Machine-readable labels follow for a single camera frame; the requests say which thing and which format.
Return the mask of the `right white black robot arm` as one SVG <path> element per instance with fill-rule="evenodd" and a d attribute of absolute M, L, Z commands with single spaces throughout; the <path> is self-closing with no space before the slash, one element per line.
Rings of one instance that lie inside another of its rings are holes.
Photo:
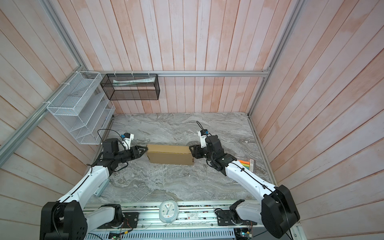
<path fill-rule="evenodd" d="M 198 132 L 200 144 L 189 149 L 195 159 L 206 159 L 207 164 L 245 188 L 258 201 L 257 204 L 238 200 L 219 217 L 239 225 L 244 222 L 262 224 L 275 238 L 280 239 L 299 220 L 300 214 L 290 190 L 261 179 L 245 168 L 231 154 L 225 153 L 218 136 L 207 130 Z"/>

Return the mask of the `brown cardboard box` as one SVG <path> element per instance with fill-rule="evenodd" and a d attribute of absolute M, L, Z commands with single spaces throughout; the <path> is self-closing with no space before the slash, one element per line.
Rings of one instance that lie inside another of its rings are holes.
<path fill-rule="evenodd" d="M 147 145 L 146 152 L 153 164 L 193 166 L 194 157 L 187 146 Z"/>

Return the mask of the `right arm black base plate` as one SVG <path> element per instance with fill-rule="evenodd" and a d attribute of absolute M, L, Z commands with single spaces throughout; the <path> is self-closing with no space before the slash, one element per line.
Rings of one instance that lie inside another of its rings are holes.
<path fill-rule="evenodd" d="M 215 209 L 214 213 L 217 216 L 219 226 L 235 226 L 235 225 L 257 225 L 256 222 L 241 220 L 234 211 Z"/>

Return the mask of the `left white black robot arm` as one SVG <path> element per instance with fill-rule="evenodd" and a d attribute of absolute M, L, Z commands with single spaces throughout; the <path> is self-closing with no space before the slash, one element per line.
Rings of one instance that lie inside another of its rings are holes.
<path fill-rule="evenodd" d="M 119 204 L 103 205 L 90 214 L 85 214 L 83 209 L 111 174 L 119 171 L 119 164 L 127 165 L 148 151 L 147 147 L 130 144 L 130 138 L 103 141 L 103 150 L 86 175 L 60 199 L 43 206 L 41 240 L 83 240 L 89 232 L 102 225 L 117 229 L 123 226 L 125 219 Z"/>

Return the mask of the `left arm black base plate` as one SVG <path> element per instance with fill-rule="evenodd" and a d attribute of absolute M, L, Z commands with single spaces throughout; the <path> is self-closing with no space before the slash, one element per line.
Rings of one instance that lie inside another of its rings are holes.
<path fill-rule="evenodd" d="M 123 218 L 111 221 L 98 227 L 98 229 L 135 229 L 138 226 L 139 212 L 123 212 Z"/>

